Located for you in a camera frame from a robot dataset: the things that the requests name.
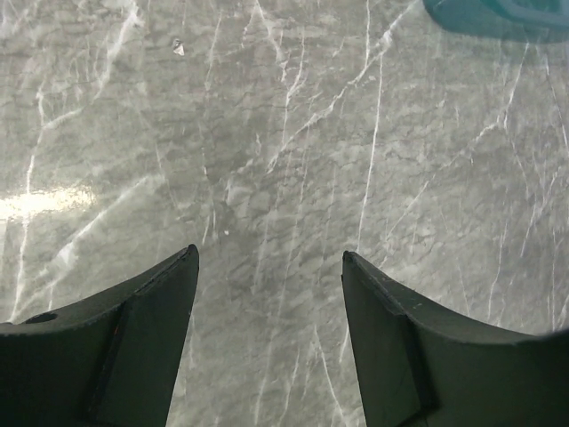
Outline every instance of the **marble table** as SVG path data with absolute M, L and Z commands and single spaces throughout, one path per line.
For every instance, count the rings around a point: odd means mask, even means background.
M 1 321 L 197 244 L 169 426 L 365 425 L 344 250 L 486 323 L 569 325 L 565 44 L 419 0 L 0 4 Z

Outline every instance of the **gray marble surface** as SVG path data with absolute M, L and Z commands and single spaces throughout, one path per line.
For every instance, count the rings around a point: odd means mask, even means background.
M 0 4 L 2 320 L 197 244 L 169 426 L 365 425 L 344 250 L 472 318 L 569 325 L 564 44 L 409 0 Z

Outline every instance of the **small debris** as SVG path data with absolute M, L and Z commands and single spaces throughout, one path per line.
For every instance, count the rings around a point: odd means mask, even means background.
M 174 53 L 179 56 L 184 56 L 184 45 L 179 38 L 174 40 Z

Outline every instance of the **black plastic part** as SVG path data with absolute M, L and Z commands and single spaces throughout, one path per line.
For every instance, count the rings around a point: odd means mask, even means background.
M 165 426 L 198 270 L 189 246 L 80 302 L 0 324 L 2 425 Z
M 467 318 L 355 253 L 342 285 L 368 427 L 569 426 L 569 331 Z
M 453 33 L 535 44 L 569 39 L 565 9 L 544 12 L 512 0 L 423 0 L 423 4 L 434 22 Z

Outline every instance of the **marble countertop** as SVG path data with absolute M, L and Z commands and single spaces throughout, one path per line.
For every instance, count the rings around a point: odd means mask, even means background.
M 344 250 L 486 323 L 569 325 L 566 44 L 418 0 L 0 4 L 0 315 L 197 244 L 169 426 L 365 425 Z

